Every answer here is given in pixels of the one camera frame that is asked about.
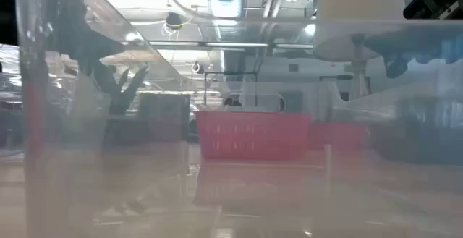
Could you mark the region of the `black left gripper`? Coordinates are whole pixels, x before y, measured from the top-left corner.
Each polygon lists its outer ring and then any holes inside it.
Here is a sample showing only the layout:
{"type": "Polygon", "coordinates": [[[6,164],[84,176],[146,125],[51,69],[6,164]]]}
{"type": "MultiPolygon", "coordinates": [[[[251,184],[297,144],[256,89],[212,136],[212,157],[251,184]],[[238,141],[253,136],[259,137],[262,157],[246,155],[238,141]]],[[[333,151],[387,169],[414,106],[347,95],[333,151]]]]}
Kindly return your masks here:
{"type": "Polygon", "coordinates": [[[88,9],[83,0],[61,0],[57,15],[57,50],[71,59],[102,59],[119,54],[124,46],[96,31],[87,21],[88,9]]]}

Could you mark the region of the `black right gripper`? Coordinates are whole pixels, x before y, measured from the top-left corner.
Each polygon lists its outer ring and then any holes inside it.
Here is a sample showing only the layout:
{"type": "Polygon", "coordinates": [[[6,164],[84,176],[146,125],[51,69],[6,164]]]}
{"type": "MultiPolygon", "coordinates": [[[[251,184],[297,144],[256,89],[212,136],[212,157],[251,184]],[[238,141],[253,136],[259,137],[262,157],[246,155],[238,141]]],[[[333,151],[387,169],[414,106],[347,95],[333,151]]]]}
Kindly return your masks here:
{"type": "Polygon", "coordinates": [[[463,59],[463,30],[399,30],[372,35],[365,45],[383,56],[387,78],[394,79],[408,70],[409,59],[427,64],[443,59],[452,64],[463,59]]]}

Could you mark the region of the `red plastic basket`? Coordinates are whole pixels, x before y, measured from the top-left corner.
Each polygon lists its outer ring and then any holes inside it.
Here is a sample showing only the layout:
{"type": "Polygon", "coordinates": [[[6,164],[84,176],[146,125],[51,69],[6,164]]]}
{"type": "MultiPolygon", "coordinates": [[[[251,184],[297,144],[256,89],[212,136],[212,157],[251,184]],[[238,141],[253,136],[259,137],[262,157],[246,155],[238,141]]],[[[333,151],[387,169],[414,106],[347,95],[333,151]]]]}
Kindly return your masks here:
{"type": "Polygon", "coordinates": [[[333,150],[355,152],[363,149],[368,127],[359,123],[314,122],[310,126],[308,146],[323,150],[330,145],[333,150]]]}
{"type": "Polygon", "coordinates": [[[308,149],[310,114],[197,111],[197,134],[206,159],[289,161],[308,149]]]}

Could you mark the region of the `clear plastic shelf container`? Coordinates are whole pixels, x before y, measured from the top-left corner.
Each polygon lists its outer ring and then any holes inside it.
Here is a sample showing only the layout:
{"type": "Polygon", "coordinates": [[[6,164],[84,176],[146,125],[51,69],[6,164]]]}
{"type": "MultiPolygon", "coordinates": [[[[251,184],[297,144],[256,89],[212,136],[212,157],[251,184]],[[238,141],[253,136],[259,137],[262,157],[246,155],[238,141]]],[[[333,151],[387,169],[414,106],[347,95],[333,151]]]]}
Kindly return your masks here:
{"type": "Polygon", "coordinates": [[[77,61],[57,50],[61,0],[17,0],[28,238],[463,238],[463,59],[415,60],[343,101],[349,61],[313,54],[318,0],[83,0],[124,46],[77,61]],[[100,61],[149,72],[123,116],[100,61]],[[204,72],[257,72],[208,75],[204,72]],[[284,113],[301,91],[312,123],[365,124],[363,149],[298,160],[206,159],[197,111],[284,113]]]}

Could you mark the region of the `white lamp shade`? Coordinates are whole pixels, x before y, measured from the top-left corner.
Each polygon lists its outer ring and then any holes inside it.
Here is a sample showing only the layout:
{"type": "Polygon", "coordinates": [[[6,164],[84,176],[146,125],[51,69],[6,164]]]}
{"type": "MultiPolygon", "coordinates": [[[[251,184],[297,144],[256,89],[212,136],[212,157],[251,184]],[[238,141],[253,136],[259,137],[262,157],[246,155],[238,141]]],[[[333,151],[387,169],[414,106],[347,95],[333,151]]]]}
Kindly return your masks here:
{"type": "Polygon", "coordinates": [[[403,19],[404,0],[318,0],[313,54],[324,61],[368,60],[379,56],[367,38],[392,30],[376,21],[403,19]]]}

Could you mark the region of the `green artificial plant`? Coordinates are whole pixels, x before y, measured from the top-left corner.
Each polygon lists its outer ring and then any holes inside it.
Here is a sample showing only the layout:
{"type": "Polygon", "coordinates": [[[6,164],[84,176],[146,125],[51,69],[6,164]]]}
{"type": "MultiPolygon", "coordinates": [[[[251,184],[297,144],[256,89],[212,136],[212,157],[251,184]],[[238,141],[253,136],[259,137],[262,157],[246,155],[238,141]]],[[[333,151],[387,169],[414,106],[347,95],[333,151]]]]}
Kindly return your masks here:
{"type": "Polygon", "coordinates": [[[112,65],[106,66],[100,61],[93,68],[95,81],[101,91],[111,97],[109,113],[111,115],[123,116],[133,102],[137,89],[143,84],[145,76],[149,72],[149,66],[145,65],[139,69],[125,90],[123,86],[129,79],[130,68],[127,68],[121,74],[119,81],[114,78],[116,67],[112,65]]]}

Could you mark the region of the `grey doorway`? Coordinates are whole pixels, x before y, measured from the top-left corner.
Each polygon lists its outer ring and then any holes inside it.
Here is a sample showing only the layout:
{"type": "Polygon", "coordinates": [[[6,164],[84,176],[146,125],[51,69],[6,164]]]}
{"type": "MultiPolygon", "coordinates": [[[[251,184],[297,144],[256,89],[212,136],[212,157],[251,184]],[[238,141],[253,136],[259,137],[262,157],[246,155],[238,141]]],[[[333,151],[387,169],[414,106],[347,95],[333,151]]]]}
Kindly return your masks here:
{"type": "Polygon", "coordinates": [[[280,93],[284,113],[302,113],[305,110],[304,96],[301,91],[284,91],[280,93]]]}

